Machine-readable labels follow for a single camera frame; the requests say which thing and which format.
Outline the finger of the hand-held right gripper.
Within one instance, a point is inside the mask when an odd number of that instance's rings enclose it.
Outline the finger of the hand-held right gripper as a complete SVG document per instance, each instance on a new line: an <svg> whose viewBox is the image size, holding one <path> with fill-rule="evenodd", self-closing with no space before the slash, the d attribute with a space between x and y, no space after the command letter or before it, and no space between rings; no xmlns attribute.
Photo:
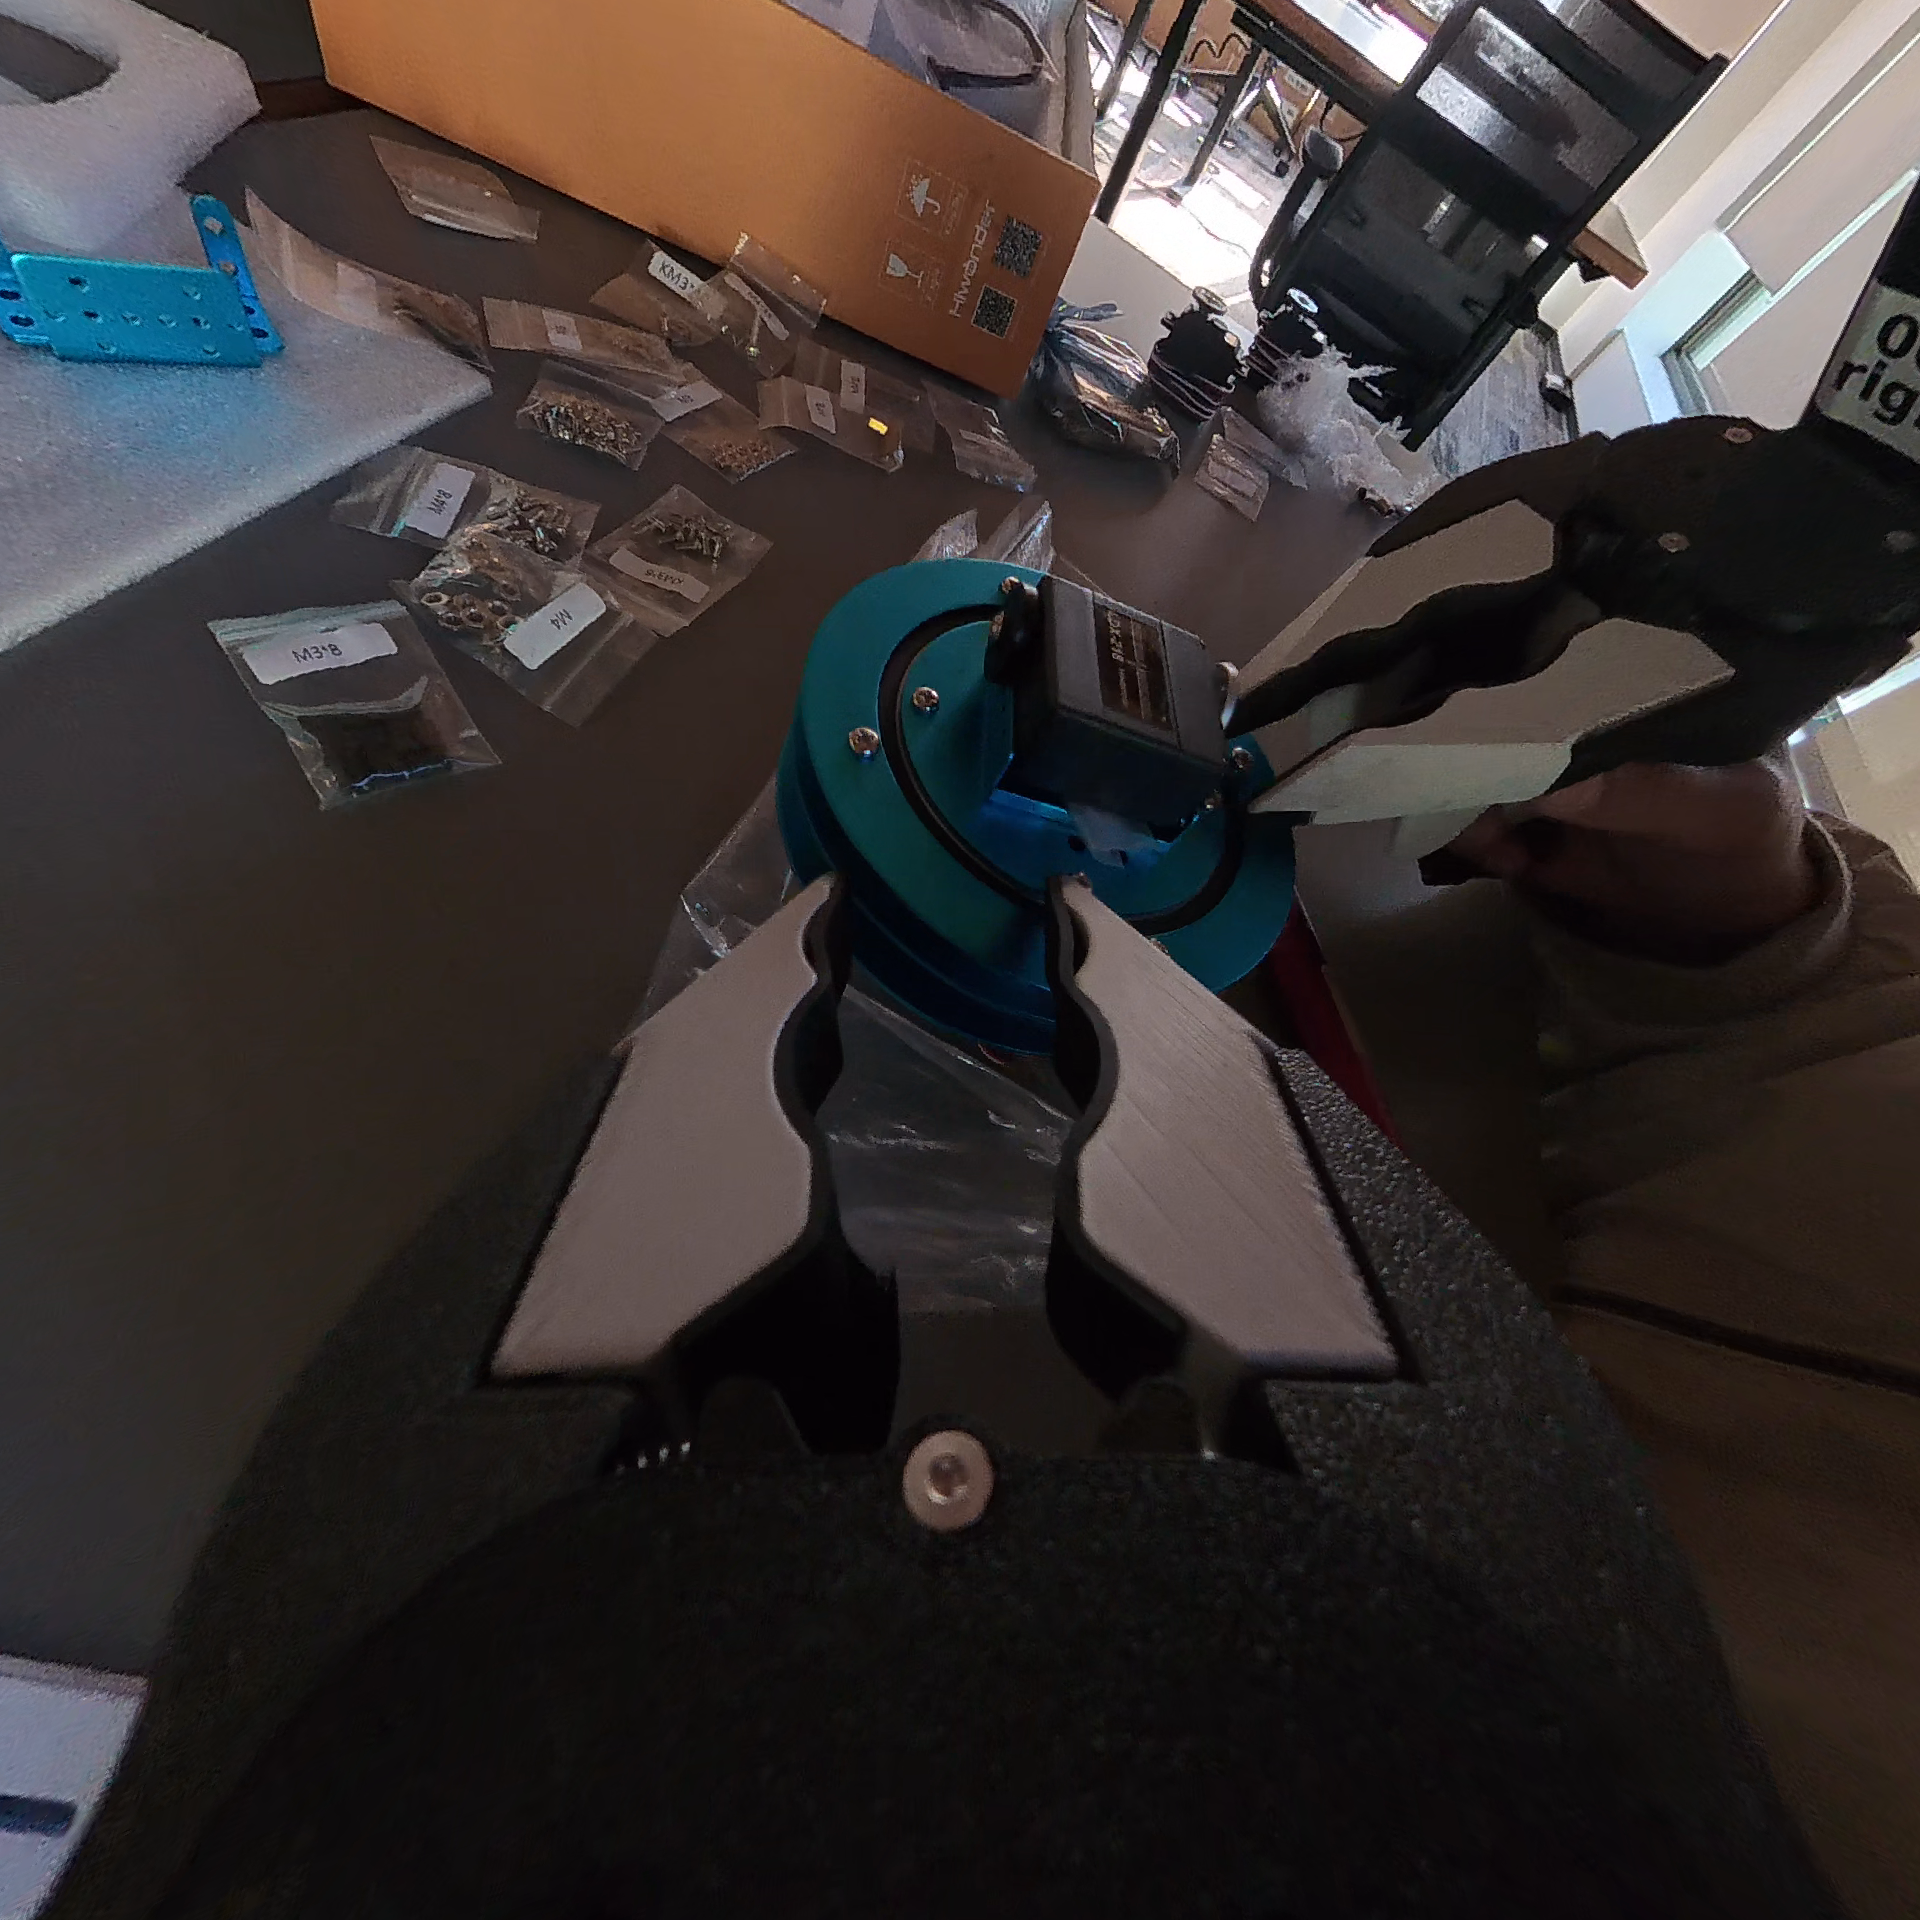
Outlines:
<svg viewBox="0 0 1920 1920"><path fill-rule="evenodd" d="M1561 534L1518 500L1382 541L1238 677L1232 736L1405 734L1466 691L1543 673L1573 643Z"/></svg>
<svg viewBox="0 0 1920 1920"><path fill-rule="evenodd" d="M1478 817L1547 792L1591 734L1735 678L1698 635L1606 616L1529 678L1454 691L1402 724L1313 721L1315 752L1256 799L1315 824Z"/></svg>

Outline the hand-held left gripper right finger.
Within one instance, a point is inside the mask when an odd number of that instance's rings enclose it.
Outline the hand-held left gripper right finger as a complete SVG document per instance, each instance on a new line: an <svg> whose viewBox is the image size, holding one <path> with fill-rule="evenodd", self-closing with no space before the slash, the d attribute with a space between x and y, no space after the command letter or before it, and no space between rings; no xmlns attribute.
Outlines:
<svg viewBox="0 0 1920 1920"><path fill-rule="evenodd" d="M1109 1397L1173 1375L1376 1382L1402 1357L1278 1048L1081 876L1048 887L1054 1068L1074 1107L1048 1318Z"/></svg>

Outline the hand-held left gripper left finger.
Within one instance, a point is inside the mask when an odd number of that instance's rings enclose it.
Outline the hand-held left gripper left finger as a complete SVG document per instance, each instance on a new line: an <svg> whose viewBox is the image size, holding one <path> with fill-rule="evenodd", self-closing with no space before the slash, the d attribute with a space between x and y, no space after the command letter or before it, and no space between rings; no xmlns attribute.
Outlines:
<svg viewBox="0 0 1920 1920"><path fill-rule="evenodd" d="M819 877L649 1014L571 1171L490 1375L853 1363L853 1262L819 1110L842 1072L847 885Z"/></svg>

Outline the red electric screwdriver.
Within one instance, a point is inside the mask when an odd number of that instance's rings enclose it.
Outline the red electric screwdriver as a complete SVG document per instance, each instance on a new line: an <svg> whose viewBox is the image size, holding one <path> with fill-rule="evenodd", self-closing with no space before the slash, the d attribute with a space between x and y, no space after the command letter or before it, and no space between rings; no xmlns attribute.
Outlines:
<svg viewBox="0 0 1920 1920"><path fill-rule="evenodd" d="M1293 902L1286 928L1266 956L1264 971L1299 1048L1393 1145L1402 1145L1402 1133L1378 1080L1339 1006L1327 953L1303 900Z"/></svg>

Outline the black servo motor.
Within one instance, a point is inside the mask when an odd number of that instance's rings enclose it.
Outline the black servo motor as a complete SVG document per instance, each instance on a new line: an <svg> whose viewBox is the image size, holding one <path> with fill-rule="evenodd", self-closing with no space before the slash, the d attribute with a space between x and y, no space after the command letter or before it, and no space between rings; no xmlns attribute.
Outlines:
<svg viewBox="0 0 1920 1920"><path fill-rule="evenodd" d="M1120 840L1176 844L1253 766L1225 662L1159 614L1057 576L1008 576L984 655L1008 705L994 784Z"/></svg>

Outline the blue round turntable base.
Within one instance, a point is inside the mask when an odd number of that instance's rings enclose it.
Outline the blue round turntable base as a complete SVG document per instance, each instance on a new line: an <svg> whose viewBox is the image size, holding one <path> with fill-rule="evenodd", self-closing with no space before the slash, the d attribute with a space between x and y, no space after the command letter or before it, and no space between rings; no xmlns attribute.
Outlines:
<svg viewBox="0 0 1920 1920"><path fill-rule="evenodd" d="M1043 1053L1054 880L1086 877L1218 992L1281 936L1294 845L1282 817L1250 811L1273 780L1262 752L1264 774L1165 847L1002 792L1008 705L984 660L1018 568L922 560L837 604L807 652L776 806L792 873L847 885L853 958L886 999L987 1048Z"/></svg>

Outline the person's right forearm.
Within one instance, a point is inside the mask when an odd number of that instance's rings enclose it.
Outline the person's right forearm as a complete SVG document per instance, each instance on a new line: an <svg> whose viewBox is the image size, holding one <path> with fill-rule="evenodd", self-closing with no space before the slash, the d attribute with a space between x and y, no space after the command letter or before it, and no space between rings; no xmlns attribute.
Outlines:
<svg viewBox="0 0 1920 1920"><path fill-rule="evenodd" d="M1904 867L1822 811L1808 816L1807 849L1810 910L1713 967L1608 950L1528 912L1554 1214L1728 1139L1794 1072L1917 1044L1919 905Z"/></svg>

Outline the grey desk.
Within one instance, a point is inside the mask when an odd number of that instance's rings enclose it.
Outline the grey desk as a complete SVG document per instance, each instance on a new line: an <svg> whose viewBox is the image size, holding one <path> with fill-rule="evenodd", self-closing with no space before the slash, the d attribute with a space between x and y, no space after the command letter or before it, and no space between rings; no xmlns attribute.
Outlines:
<svg viewBox="0 0 1920 1920"><path fill-rule="evenodd" d="M681 885L815 627L962 504L817 445L585 729L323 811L214 616L385 593L327 493L6 659L6 1649L149 1668L61 1916L1315 1916L1518 1872L1494 1619L1286 1468L1093 1456L1045 1256L902 1271L903 1440L638 1465L487 1382ZM1000 1489L903 1499L946 1419Z"/></svg>

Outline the crumpled clear plastic wrap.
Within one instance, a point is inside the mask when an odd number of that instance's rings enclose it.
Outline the crumpled clear plastic wrap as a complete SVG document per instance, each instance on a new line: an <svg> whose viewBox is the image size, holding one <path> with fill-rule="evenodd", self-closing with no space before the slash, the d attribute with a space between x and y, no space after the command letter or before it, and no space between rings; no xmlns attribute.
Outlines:
<svg viewBox="0 0 1920 1920"><path fill-rule="evenodd" d="M1303 487L1327 485L1384 516L1402 516L1440 488L1445 476L1354 396L1358 367L1330 345L1272 353L1272 380L1256 419L1281 452L1281 470Z"/></svg>

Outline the large clear plastic bag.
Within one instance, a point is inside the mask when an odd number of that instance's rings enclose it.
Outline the large clear plastic bag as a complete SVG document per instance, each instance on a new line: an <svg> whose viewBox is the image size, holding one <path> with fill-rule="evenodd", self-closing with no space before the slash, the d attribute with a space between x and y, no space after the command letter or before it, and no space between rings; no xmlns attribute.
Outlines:
<svg viewBox="0 0 1920 1920"><path fill-rule="evenodd" d="M641 1019L744 945L795 891L777 781L679 894ZM840 1004L843 1069L821 1110L861 1260L917 1315L1043 1308L1054 1176L1070 1126L1051 1069L950 1039L855 971Z"/></svg>

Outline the person's beige jacket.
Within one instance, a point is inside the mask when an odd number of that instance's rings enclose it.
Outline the person's beige jacket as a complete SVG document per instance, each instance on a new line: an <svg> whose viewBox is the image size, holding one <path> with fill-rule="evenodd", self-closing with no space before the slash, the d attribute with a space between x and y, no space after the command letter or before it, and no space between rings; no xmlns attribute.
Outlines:
<svg viewBox="0 0 1920 1920"><path fill-rule="evenodd" d="M1917 1916L1917 1044L1554 1214L1561 1331L1649 1456L1785 1796Z"/></svg>

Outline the group of small screw bags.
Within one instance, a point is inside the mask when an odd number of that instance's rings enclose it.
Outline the group of small screw bags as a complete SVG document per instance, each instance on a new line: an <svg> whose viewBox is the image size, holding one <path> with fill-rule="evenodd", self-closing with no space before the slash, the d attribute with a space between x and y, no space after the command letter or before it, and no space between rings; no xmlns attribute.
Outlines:
<svg viewBox="0 0 1920 1920"><path fill-rule="evenodd" d="M584 556L589 497L413 444L360 480L370 493L343 504L382 524L449 512L403 598L211 624L327 806L497 763L430 633L579 727L665 629L722 600L771 547L678 487L616 529L609 567Z"/></svg>

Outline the white instruction manual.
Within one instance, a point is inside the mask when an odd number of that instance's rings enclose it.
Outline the white instruction manual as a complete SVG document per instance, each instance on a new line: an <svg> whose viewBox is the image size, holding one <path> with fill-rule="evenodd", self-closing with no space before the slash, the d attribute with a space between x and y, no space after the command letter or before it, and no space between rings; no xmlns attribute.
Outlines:
<svg viewBox="0 0 1920 1920"><path fill-rule="evenodd" d="M53 1894L125 1757L149 1681L2 1657L2 1916Z"/></svg>

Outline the white foam sheet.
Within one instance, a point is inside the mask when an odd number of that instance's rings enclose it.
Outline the white foam sheet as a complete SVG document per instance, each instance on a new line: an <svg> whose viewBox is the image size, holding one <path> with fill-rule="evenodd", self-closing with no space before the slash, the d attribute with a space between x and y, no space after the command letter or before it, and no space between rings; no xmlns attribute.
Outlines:
<svg viewBox="0 0 1920 1920"><path fill-rule="evenodd" d="M66 363L7 345L2 646L47 633L491 396L418 329L361 327L374 270L255 192L243 228L285 341L258 367Z"/></svg>

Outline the white foam block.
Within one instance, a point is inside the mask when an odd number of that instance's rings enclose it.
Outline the white foam block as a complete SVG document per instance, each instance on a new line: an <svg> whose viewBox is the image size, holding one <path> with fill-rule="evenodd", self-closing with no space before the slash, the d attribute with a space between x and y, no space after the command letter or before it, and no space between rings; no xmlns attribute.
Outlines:
<svg viewBox="0 0 1920 1920"><path fill-rule="evenodd" d="M131 3L6 3L10 28L96 57L106 76L2 108L2 232L26 252L109 255L258 110L230 45Z"/></svg>

